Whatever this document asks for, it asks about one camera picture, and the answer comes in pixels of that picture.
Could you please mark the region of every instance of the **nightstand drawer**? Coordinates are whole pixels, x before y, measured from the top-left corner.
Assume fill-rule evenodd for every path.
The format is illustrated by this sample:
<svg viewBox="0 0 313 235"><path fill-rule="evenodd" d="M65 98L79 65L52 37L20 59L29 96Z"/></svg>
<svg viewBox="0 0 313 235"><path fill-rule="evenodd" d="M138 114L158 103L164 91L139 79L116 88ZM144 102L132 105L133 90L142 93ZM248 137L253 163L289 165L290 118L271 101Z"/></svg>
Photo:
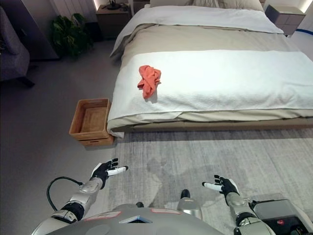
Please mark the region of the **nightstand drawer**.
<svg viewBox="0 0 313 235"><path fill-rule="evenodd" d="M274 22L275 24L286 24L289 15L281 14L278 16L277 20Z"/></svg>
<svg viewBox="0 0 313 235"><path fill-rule="evenodd" d="M106 25L101 27L101 32L104 38L116 38L123 28L122 25Z"/></svg>
<svg viewBox="0 0 313 235"><path fill-rule="evenodd" d="M116 14L116 15L97 15L99 24L102 25L122 25L125 26L130 16L128 14Z"/></svg>
<svg viewBox="0 0 313 235"><path fill-rule="evenodd" d="M284 34L287 35L292 35L298 28L297 25L288 25L288 24L277 24L276 26L283 30Z"/></svg>
<svg viewBox="0 0 313 235"><path fill-rule="evenodd" d="M302 20L304 19L304 17L305 16L303 16L303 15L290 15L288 17L286 24L299 25L302 22Z"/></svg>

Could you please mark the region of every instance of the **gray rug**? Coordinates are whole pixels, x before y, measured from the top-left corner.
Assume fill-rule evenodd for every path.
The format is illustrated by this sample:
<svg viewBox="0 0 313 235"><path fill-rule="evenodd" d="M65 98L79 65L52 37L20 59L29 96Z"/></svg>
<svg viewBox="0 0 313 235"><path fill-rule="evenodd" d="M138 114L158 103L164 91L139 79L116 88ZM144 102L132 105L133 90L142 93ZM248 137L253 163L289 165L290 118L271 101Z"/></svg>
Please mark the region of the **gray rug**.
<svg viewBox="0 0 313 235"><path fill-rule="evenodd" d="M220 174L244 197L288 198L313 219L313 129L133 133L115 143L114 157L130 169L108 181L103 207L109 210L138 201L176 208L187 188L204 221L233 234L224 196L201 185Z"/></svg>

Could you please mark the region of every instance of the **green leaves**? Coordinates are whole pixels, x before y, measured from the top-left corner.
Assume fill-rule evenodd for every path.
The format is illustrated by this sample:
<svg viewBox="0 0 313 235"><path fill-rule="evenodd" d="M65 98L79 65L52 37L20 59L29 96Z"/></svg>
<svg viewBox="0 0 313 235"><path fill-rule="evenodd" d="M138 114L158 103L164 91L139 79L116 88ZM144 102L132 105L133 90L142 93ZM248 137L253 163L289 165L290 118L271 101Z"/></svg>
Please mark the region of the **green leaves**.
<svg viewBox="0 0 313 235"><path fill-rule="evenodd" d="M85 18L75 13L71 20L58 16L51 24L52 41L59 55L77 57L93 46L93 41L85 27Z"/></svg>

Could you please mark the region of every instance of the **bedding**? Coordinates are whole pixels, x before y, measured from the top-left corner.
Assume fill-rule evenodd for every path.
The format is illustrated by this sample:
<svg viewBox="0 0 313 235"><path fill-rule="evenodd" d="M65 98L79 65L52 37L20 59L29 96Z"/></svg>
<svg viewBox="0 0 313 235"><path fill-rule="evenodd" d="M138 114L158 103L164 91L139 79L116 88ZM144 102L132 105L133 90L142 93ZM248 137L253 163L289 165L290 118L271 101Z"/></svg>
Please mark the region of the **bedding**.
<svg viewBox="0 0 313 235"><path fill-rule="evenodd" d="M221 8L226 9L251 9L264 11L259 0L219 0Z"/></svg>
<svg viewBox="0 0 313 235"><path fill-rule="evenodd" d="M191 5L193 0L150 0L151 7L156 6L186 6Z"/></svg>
<svg viewBox="0 0 313 235"><path fill-rule="evenodd" d="M160 6L141 9L118 35L111 55L123 50L125 40L143 24L214 26L250 31L281 33L261 11L198 6Z"/></svg>
<svg viewBox="0 0 313 235"><path fill-rule="evenodd" d="M220 7L218 0L193 0L193 6Z"/></svg>
<svg viewBox="0 0 313 235"><path fill-rule="evenodd" d="M171 14L162 15L164 24L153 23L153 14L149 12L148 20L135 19L138 24L134 33L126 27L120 43L116 41L114 50L125 52L108 131L122 136L112 129L156 121L252 121L313 116L312 62L279 34L279 29L262 20L262 12L255 11L260 21L253 25L245 16L254 11L205 8L215 14L218 10L220 16L221 11L226 15L240 12L237 16L246 24L241 20L225 23L222 16L222 25L218 25L210 17L204 21L200 16L200 24L192 19L179 25L182 8L203 11L204 7L169 8L169 12L175 11L178 22ZM138 68L144 64L162 72L156 95L147 100L136 88L140 80ZM180 87L173 91L174 83Z"/></svg>

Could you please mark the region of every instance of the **orange towel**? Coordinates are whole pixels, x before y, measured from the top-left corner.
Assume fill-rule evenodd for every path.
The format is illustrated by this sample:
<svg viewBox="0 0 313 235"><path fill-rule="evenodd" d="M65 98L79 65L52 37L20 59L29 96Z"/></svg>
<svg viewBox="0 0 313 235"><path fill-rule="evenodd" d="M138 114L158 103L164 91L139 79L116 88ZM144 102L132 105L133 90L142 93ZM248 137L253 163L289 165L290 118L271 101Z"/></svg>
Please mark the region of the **orange towel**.
<svg viewBox="0 0 313 235"><path fill-rule="evenodd" d="M160 82L161 71L156 70L149 65L144 65L139 68L139 73L142 76L137 87L142 89L142 96L147 99L153 95L158 83Z"/></svg>

